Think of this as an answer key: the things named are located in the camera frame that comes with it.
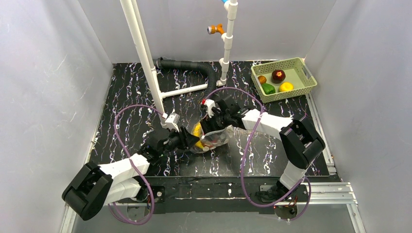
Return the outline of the yellow fake banana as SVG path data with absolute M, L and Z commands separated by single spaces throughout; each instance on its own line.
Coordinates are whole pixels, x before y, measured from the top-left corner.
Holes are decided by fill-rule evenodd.
M 201 137 L 203 136 L 203 130 L 200 122 L 194 125 L 193 129 L 191 130 L 191 134 L 199 138 L 199 140 L 195 143 L 193 149 L 198 151 L 205 151 L 206 149 L 200 141 Z

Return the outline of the clear zip top bag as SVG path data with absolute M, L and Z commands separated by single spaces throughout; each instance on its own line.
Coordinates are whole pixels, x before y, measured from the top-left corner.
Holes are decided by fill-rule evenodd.
M 251 131 L 254 126 L 255 126 L 255 122 L 253 122 L 252 125 L 245 127 L 246 131 Z M 202 142 L 202 144 L 205 147 L 205 151 L 198 151 L 198 150 L 194 150 L 193 147 L 187 151 L 190 151 L 192 153 L 196 153 L 196 154 L 200 154 L 200 153 L 205 153 L 207 151 L 210 150 L 214 150 L 217 147 L 223 146 L 225 144 L 227 144 L 232 138 L 234 138 L 234 131 L 235 129 L 241 129 L 241 128 L 237 128 L 237 127 L 233 127 L 233 126 L 228 126 L 223 130 L 219 130 L 219 131 L 214 131 L 214 132 L 210 132 L 207 134 L 203 134 L 203 136 L 201 137 L 200 141 Z

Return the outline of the green fake pepper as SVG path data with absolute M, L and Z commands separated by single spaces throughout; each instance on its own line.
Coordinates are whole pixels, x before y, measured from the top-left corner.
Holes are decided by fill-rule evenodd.
M 276 88 L 271 84 L 262 83 L 261 87 L 265 95 L 272 95 L 276 93 Z

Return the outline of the orange brown fake bread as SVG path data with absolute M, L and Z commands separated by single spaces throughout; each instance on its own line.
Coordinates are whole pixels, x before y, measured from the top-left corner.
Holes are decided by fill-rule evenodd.
M 260 76 L 258 76 L 258 81 L 259 81 L 260 84 L 265 84 L 267 82 L 267 79 L 266 79 L 265 76 L 260 75 Z

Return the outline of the red fake fruit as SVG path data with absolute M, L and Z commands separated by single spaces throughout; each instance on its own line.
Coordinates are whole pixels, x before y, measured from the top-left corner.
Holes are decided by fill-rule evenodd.
M 281 69 L 277 69 L 272 72 L 271 76 L 272 76 L 272 82 L 275 84 L 279 84 L 285 80 L 286 73 Z

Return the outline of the yellow fake lemon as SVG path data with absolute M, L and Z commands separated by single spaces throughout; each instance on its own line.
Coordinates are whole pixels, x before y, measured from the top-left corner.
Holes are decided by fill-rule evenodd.
M 279 86 L 279 92 L 287 92 L 294 90 L 294 86 L 290 82 L 284 82 Z

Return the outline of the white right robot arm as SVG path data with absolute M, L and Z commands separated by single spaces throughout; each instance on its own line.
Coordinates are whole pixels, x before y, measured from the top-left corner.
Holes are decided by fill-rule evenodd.
M 307 169 L 323 152 L 326 144 L 307 117 L 274 116 L 258 109 L 240 107 L 233 99 L 203 100 L 206 116 L 200 121 L 203 139 L 232 126 L 243 130 L 256 129 L 282 142 L 288 163 L 276 186 L 289 191 L 303 179 Z

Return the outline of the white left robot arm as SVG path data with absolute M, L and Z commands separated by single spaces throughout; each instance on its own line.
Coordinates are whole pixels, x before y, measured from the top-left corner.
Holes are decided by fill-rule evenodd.
M 201 137 L 201 132 L 190 133 L 181 127 L 170 130 L 166 137 L 148 139 L 130 158 L 100 165 L 88 162 L 65 188 L 62 200 L 82 220 L 90 220 L 105 205 L 136 197 L 141 189 L 136 176 L 146 174 L 169 151 L 193 148 Z

